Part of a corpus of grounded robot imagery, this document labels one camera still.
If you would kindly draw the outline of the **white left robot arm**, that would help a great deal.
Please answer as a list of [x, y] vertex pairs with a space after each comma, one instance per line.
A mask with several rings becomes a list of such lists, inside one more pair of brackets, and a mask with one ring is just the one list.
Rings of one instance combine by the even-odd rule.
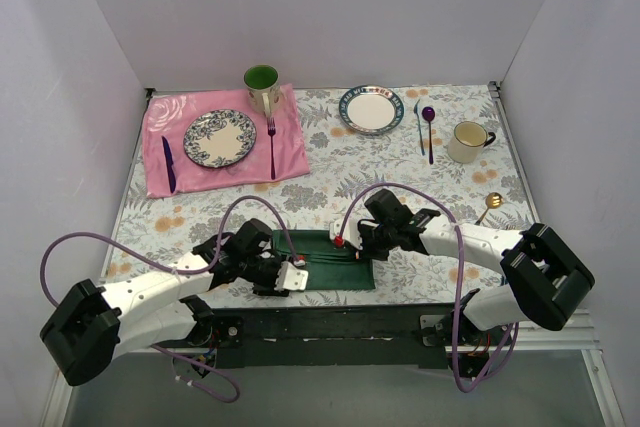
[[272, 230], [251, 219], [172, 262], [167, 270], [95, 285], [76, 283], [57, 304], [40, 338], [65, 380], [79, 386], [117, 357], [168, 340], [193, 347], [216, 333], [202, 294], [241, 278], [266, 294], [305, 289], [304, 262], [271, 249]]

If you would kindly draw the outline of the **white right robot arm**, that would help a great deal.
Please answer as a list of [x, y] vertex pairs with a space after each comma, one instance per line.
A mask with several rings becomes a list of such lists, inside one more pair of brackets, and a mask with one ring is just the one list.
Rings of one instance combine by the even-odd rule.
[[497, 287], [470, 290], [447, 317], [425, 328], [435, 344], [475, 344], [494, 328], [522, 321], [559, 331], [595, 285], [589, 269], [545, 224], [522, 231], [456, 224], [442, 211], [412, 211], [388, 189], [373, 194], [365, 207], [369, 218], [348, 227], [348, 241], [360, 257], [385, 261], [400, 248], [460, 258], [505, 279]]

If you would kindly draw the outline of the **dark green cloth napkin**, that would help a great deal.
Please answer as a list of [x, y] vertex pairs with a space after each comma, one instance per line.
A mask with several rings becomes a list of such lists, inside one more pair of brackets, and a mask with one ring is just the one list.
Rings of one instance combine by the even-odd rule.
[[273, 232], [271, 246], [285, 260], [309, 272], [306, 290], [374, 290], [372, 261], [357, 259], [355, 251], [335, 246], [326, 230], [290, 230], [289, 236], [298, 257], [296, 266], [283, 230]]

